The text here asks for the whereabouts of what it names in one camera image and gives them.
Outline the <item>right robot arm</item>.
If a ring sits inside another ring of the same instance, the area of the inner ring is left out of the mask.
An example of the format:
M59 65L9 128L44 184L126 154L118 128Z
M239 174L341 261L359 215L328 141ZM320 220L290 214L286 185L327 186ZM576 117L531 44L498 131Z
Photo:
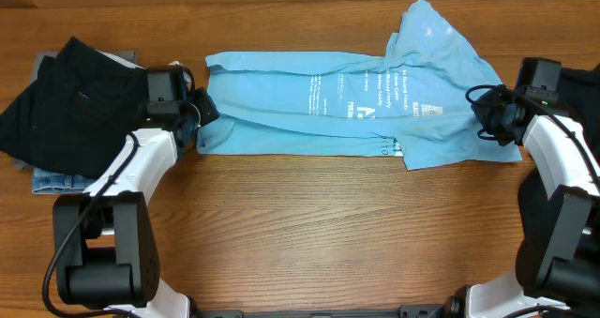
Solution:
M599 314L599 70L526 57L515 88L470 101L482 140L535 163L517 193L523 240L512 270L448 298L443 317Z

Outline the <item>light blue t-shirt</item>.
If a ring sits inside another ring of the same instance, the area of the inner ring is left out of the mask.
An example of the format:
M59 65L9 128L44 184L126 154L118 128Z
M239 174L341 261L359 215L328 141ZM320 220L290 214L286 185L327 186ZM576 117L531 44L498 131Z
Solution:
M521 158L478 137L466 91L499 77L425 0L382 56L225 52L206 63L219 117L199 131L204 154L400 157L410 170Z

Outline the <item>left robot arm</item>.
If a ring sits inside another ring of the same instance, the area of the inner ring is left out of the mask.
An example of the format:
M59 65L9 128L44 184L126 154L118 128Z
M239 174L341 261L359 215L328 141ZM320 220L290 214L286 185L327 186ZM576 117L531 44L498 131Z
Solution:
M178 64L147 71L138 128L105 173L80 194L62 195L52 208L54 255L42 281L45 309L67 312L51 300L85 308L84 317L199 317L189 295L160 276L158 247L147 210L173 165L195 150L200 128L219 114L192 72Z

